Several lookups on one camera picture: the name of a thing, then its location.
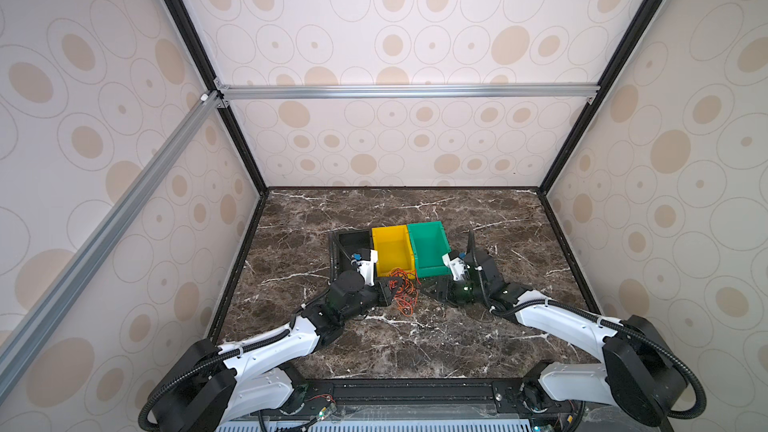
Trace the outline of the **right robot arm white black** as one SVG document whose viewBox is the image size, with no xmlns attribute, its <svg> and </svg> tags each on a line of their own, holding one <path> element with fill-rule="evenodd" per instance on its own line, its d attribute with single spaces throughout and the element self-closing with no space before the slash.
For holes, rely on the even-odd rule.
<svg viewBox="0 0 768 432">
<path fill-rule="evenodd" d="M 443 264 L 447 274 L 423 284 L 430 297 L 452 307 L 479 304 L 494 317 L 537 329 L 593 357 L 588 364 L 538 362 L 517 393 L 529 412 L 545 413 L 557 402 L 597 403 L 649 427 L 705 412 L 702 382 L 649 320 L 600 315 L 509 282 L 484 250 L 451 251 Z"/>
</svg>

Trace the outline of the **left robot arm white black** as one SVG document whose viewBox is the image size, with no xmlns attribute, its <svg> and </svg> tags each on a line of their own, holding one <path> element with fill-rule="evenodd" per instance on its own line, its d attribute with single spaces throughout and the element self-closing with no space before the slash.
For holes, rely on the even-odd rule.
<svg viewBox="0 0 768 432">
<path fill-rule="evenodd" d="M 287 362 L 330 345 L 347 321 L 390 305 L 403 286 L 400 277 L 368 282 L 361 273 L 346 271 L 283 326 L 220 346 L 208 339 L 195 342 L 149 393 L 139 428 L 214 431 L 230 420 L 285 406 L 302 394 L 301 379 Z"/>
</svg>

